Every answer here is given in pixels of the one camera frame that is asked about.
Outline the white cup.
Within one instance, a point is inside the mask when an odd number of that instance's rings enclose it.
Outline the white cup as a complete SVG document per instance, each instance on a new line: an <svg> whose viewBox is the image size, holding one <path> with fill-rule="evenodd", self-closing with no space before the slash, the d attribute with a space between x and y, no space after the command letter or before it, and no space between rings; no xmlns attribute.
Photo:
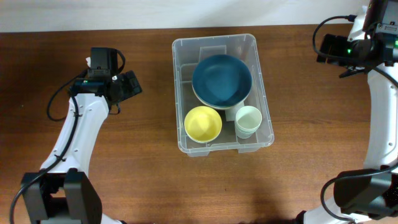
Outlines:
<svg viewBox="0 0 398 224"><path fill-rule="evenodd" d="M262 113L254 106L243 106L236 113L235 122L244 128L255 128L262 123Z"/></svg>

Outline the green cup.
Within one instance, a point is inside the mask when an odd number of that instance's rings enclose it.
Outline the green cup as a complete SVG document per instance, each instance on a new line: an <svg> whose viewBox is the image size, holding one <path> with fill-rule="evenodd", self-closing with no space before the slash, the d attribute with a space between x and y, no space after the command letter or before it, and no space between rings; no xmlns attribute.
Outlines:
<svg viewBox="0 0 398 224"><path fill-rule="evenodd" d="M235 130L239 133L244 133L244 134L252 134L255 133L259 126L256 126L255 128L244 128L242 126L240 126L237 122L234 123L235 125Z"/></svg>

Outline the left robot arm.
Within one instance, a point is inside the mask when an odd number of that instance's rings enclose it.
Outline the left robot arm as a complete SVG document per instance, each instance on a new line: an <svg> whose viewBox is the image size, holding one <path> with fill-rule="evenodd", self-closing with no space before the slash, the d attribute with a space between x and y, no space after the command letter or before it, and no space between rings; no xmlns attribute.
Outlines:
<svg viewBox="0 0 398 224"><path fill-rule="evenodd" d="M71 85L63 128L38 172L27 172L19 195L31 223L116 223L88 178L92 152L110 108L140 94L132 71L77 78Z"/></svg>

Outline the dark blue plate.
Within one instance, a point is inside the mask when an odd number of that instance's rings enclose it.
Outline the dark blue plate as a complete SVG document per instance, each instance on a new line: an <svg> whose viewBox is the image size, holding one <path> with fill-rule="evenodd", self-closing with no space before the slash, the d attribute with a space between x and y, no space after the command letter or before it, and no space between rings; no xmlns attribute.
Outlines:
<svg viewBox="0 0 398 224"><path fill-rule="evenodd" d="M194 69L192 88L206 103L233 106L249 95L252 76L245 63L238 58L213 55Z"/></svg>

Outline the grey cup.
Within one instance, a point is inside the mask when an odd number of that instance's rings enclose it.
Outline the grey cup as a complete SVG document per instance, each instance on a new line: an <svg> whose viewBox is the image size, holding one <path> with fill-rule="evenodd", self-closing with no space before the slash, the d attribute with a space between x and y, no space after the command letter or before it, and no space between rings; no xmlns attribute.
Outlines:
<svg viewBox="0 0 398 224"><path fill-rule="evenodd" d="M241 139L248 139L248 138L250 138L254 133L252 133L252 134L244 134L244 133L239 133L239 132L237 132L236 130L235 130L235 133L236 133L236 136L238 137L238 138L241 138Z"/></svg>

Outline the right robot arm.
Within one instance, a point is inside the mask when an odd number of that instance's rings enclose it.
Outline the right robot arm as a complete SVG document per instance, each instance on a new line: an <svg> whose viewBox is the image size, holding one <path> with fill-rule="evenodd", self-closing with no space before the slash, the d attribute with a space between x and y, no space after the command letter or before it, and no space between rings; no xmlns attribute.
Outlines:
<svg viewBox="0 0 398 224"><path fill-rule="evenodd" d="M372 0L357 15L349 36L327 34L314 47L317 62L364 73L371 92L371 125L364 166L343 171L321 189L318 208L294 223L362 223L397 216L397 1Z"/></svg>

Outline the cream plate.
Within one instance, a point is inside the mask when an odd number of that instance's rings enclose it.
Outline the cream plate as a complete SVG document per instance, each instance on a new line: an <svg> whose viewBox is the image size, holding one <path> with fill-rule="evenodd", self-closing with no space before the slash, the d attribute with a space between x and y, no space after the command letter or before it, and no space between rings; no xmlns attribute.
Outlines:
<svg viewBox="0 0 398 224"><path fill-rule="evenodd" d="M213 109L216 109L216 110L229 110L229 109L232 109L232 108L234 108L234 107L237 107L237 106L243 104L244 101L246 100L246 98L249 96L249 95L246 96L243 100L241 100L239 103L237 103L237 104L235 104L235 105L233 105L233 106L215 106L215 105L211 105L211 104L209 104L209 103L206 103L203 99L201 99L201 98L197 95L197 93L195 92L194 89L193 89L193 93L195 94L195 96L198 98L198 100L199 100L201 103L203 103L204 105L209 106L209 107L211 107L211 108L213 108Z"/></svg>

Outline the yellow bowl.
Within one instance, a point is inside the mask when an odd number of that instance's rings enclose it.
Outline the yellow bowl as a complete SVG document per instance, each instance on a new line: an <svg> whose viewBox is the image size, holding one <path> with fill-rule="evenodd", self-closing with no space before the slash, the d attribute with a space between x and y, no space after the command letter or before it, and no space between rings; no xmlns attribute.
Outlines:
<svg viewBox="0 0 398 224"><path fill-rule="evenodd" d="M219 113L208 106L197 106L190 110L184 119L187 133L216 133L222 130L222 120Z"/></svg>

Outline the white bowl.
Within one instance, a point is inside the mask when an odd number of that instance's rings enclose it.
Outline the white bowl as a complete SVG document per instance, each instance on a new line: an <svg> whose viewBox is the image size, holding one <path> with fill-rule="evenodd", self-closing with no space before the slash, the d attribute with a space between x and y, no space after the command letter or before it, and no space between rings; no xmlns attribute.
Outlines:
<svg viewBox="0 0 398 224"><path fill-rule="evenodd" d="M187 136L198 143L207 143L218 137L216 133L187 133Z"/></svg>

